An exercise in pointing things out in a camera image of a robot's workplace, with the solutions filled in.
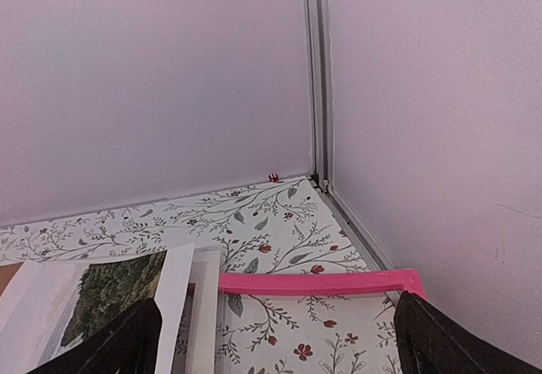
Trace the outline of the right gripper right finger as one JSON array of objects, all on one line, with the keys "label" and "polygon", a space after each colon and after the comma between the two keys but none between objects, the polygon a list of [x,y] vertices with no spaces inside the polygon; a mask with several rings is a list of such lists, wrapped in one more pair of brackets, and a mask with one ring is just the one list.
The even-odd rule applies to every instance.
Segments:
[{"label": "right gripper right finger", "polygon": [[404,373],[541,372],[474,336],[417,294],[401,293],[394,324]]}]

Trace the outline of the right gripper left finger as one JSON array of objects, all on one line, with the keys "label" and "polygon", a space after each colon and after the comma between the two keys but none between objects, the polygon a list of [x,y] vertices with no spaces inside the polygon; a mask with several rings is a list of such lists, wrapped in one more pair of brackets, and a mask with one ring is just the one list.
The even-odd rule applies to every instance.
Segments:
[{"label": "right gripper left finger", "polygon": [[154,373],[162,324],[155,300],[138,300],[87,340],[32,372]]}]

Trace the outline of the landscape photo with white mat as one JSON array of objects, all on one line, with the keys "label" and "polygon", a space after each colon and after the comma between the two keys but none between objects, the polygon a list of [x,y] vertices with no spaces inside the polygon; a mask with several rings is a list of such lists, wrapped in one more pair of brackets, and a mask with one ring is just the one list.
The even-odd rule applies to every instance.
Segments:
[{"label": "landscape photo with white mat", "polygon": [[193,255],[186,245],[117,260],[23,262],[1,293],[1,371],[31,371],[149,299],[163,319],[154,372],[170,373]]}]

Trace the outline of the white passe-partout mat board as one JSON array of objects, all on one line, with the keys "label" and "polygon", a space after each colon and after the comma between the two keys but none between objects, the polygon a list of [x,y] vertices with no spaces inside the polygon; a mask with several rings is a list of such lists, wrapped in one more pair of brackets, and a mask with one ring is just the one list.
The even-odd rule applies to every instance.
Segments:
[{"label": "white passe-partout mat board", "polygon": [[215,372],[221,251],[196,251],[177,334],[172,372]]}]

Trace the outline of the pink picture frame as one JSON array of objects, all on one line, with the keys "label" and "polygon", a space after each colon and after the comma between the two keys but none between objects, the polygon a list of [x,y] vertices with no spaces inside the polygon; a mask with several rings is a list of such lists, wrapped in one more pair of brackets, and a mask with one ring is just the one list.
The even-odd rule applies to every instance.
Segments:
[{"label": "pink picture frame", "polygon": [[228,294],[284,297],[406,291],[424,300],[427,298],[415,269],[317,275],[221,273],[218,289]]}]

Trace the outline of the brown frame backing board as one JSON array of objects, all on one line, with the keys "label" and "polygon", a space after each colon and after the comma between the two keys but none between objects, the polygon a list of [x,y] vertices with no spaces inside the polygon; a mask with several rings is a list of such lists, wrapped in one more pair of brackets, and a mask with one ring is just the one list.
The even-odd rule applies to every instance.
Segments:
[{"label": "brown frame backing board", "polygon": [[3,265],[1,271],[1,301],[14,299],[25,291],[25,271],[23,263]]}]

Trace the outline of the floral patterned table mat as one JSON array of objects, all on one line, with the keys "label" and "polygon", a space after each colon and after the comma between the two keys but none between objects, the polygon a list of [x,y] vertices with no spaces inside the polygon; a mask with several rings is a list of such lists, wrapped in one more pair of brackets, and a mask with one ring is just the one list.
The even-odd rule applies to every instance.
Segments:
[{"label": "floral patterned table mat", "polygon": [[[193,244],[227,273],[367,272],[307,179],[4,226],[1,262],[139,255]],[[397,373],[395,307],[373,296],[222,295],[218,373]]]}]

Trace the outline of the right aluminium corner post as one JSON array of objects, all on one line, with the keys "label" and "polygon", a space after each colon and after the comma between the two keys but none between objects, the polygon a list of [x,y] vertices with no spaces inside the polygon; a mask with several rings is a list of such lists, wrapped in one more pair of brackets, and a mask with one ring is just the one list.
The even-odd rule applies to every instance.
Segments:
[{"label": "right aluminium corner post", "polygon": [[305,0],[312,99],[312,185],[373,271],[395,265],[335,188],[335,119],[329,0]]}]

